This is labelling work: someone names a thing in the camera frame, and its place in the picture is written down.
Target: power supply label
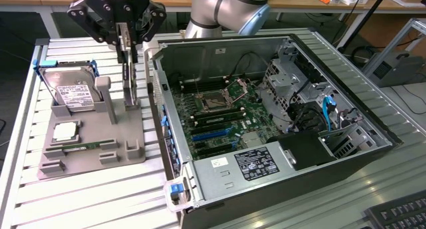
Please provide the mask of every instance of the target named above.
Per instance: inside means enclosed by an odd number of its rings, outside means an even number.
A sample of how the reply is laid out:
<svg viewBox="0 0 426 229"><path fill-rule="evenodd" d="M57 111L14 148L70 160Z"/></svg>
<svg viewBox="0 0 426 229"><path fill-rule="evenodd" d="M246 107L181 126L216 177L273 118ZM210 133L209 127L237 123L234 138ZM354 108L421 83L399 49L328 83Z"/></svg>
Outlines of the power supply label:
<svg viewBox="0 0 426 229"><path fill-rule="evenodd" d="M280 172L266 147L234 155L241 172L248 181Z"/></svg>

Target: table leg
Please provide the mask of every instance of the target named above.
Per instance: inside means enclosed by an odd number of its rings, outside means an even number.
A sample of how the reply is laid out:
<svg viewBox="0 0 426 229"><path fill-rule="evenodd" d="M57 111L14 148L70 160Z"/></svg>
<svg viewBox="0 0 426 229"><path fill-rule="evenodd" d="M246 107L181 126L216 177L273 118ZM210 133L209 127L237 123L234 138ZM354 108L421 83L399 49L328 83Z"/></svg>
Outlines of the table leg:
<svg viewBox="0 0 426 229"><path fill-rule="evenodd" d="M282 15L284 15L284 13L278 13L277 18L276 18L277 21L282 20Z"/></svg>
<svg viewBox="0 0 426 229"><path fill-rule="evenodd" d="M45 27L46 27L47 32L49 32L49 36L51 38L61 38L61 34L59 34L59 31L58 31L57 23L55 23L55 20L54 20L54 17L53 17L53 13L54 13L53 7L51 6L42 7L38 10L38 13L42 16L42 20L43 20Z"/></svg>
<svg viewBox="0 0 426 229"><path fill-rule="evenodd" d="M366 14L368 14L368 12L361 13L361 14L357 15L357 18L356 18L356 20L354 20L352 26L349 26L349 28L348 28L348 30L346 30L346 32L345 32L345 35L344 35L344 37L342 37L342 40L341 40L341 42L340 42L337 48L340 48L340 47L342 47L342 46L345 45L345 43L346 43L349 37L352 36L353 32L356 31L357 26L360 25L362 19L366 17Z"/></svg>
<svg viewBox="0 0 426 229"><path fill-rule="evenodd" d="M341 22L342 22L344 19L345 19L345 15L346 15L346 13L341 13L341 16L340 16L340 21L341 21Z"/></svg>

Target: white table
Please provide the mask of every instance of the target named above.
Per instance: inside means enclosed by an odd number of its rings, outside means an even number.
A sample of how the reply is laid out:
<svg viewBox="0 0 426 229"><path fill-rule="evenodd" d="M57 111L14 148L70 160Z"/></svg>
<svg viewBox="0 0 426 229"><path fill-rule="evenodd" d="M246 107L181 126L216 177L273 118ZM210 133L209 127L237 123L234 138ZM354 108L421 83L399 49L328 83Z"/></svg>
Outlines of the white table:
<svg viewBox="0 0 426 229"><path fill-rule="evenodd" d="M404 111L396 111L399 106L389 97L364 83L361 72L340 57L336 48L318 33L305 28L262 31L262 34L278 33L300 36L405 144L345 181L214 229L360 229L369 225L364 214L366 208L426 188L425 130L413 126L416 122L408 121L409 115ZM177 37L177 33L157 36L158 39ZM113 97L123 97L122 68L107 45L90 38L54 39L49 47L37 47L39 51L42 59L97 59L101 74L109 75L114 82ZM51 97L30 69L0 177L3 229L179 228L177 215L166 208L162 191L166 175L145 77L150 67L150 63L137 66L147 161L45 181L37 178L37 166L51 114Z"/></svg>

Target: open computer tower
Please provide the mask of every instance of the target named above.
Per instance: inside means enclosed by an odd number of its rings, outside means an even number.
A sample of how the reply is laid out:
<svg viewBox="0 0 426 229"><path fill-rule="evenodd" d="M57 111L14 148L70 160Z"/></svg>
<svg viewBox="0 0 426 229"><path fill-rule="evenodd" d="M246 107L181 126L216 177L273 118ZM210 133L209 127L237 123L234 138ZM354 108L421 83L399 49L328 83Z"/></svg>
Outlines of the open computer tower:
<svg viewBox="0 0 426 229"><path fill-rule="evenodd" d="M401 143L293 34L150 50L167 204L185 229L344 180Z"/></svg>

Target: hard drive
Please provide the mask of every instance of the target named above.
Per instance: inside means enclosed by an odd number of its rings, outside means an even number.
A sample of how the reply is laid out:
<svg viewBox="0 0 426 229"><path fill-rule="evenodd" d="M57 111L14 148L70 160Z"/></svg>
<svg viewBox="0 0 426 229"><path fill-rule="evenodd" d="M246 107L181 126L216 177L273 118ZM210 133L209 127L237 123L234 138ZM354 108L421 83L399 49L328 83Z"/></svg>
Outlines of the hard drive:
<svg viewBox="0 0 426 229"><path fill-rule="evenodd" d="M95 102L102 101L102 96L95 88L95 77L99 74L94 61L43 61L37 72L57 105L66 105L71 112L95 109Z"/></svg>

